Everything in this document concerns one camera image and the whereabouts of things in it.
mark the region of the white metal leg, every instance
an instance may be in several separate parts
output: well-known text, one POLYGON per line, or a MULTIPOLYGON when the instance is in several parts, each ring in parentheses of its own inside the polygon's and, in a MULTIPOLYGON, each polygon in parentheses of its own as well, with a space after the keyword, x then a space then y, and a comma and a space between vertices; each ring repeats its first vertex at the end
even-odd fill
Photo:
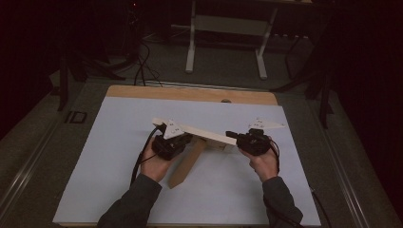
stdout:
POLYGON ((267 23, 267 28, 266 28, 266 31, 264 32, 263 42, 260 46, 260 49, 256 50, 256 60, 258 62, 259 76, 262 80, 267 79, 266 67, 264 66, 264 61, 263 61, 263 52, 266 49, 266 44, 267 44, 267 41, 269 40, 270 32, 271 32, 273 24, 275 22, 277 12, 278 12, 278 8, 274 8, 272 15, 270 17, 270 21, 267 23))
POLYGON ((193 72, 193 63, 195 62, 195 8, 196 1, 192 1, 192 17, 190 19, 190 44, 189 50, 187 51, 187 60, 186 60, 186 73, 193 72))

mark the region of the wooden stick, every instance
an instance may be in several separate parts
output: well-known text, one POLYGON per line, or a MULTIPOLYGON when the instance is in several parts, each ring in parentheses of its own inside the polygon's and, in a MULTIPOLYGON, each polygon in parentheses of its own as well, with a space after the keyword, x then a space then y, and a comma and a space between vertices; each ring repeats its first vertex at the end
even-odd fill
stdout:
POLYGON ((178 168, 173 172, 171 178, 169 179, 169 188, 176 187, 186 179, 187 174, 189 174, 199 155, 202 153, 206 146, 207 141, 201 138, 197 138, 193 149, 186 155, 186 157, 179 164, 178 168))

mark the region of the person's right hand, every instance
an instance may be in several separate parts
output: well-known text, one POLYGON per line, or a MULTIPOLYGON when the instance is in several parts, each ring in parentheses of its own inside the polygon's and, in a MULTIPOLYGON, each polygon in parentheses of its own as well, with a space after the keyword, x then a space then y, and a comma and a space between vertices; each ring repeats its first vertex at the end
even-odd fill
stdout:
POLYGON ((240 153, 250 159, 249 165, 255 169, 261 182, 265 182, 278 175, 278 165, 273 149, 269 149, 266 153, 259 156, 253 156, 242 149, 240 149, 240 153))

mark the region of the person's left hand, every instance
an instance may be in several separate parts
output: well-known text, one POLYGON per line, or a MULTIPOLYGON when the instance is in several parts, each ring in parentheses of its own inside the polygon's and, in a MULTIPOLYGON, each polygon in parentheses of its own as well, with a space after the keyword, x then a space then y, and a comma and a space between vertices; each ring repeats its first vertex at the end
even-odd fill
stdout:
MULTIPOLYGON (((154 137, 148 143, 147 148, 143 154, 143 161, 151 158, 155 155, 155 152, 151 149, 151 144, 154 142, 154 137)), ((141 164, 140 172, 152 180, 156 182, 160 182, 163 177, 165 177, 166 172, 168 171, 169 166, 174 162, 176 158, 171 161, 164 160, 160 158, 158 155, 155 155, 154 158, 147 160, 141 164)))

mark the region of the dark gray sleeve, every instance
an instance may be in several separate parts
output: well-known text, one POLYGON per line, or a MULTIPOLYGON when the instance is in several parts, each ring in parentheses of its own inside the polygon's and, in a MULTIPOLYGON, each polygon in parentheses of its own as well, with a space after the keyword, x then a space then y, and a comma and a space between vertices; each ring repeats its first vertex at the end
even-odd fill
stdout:
POLYGON ((149 213, 162 187, 139 174, 130 189, 115 201, 98 221, 98 228, 145 227, 149 213))
POLYGON ((295 227, 285 218, 297 223, 302 221, 301 211, 294 205, 294 198, 281 177, 269 179, 263 183, 263 199, 271 228, 295 227))

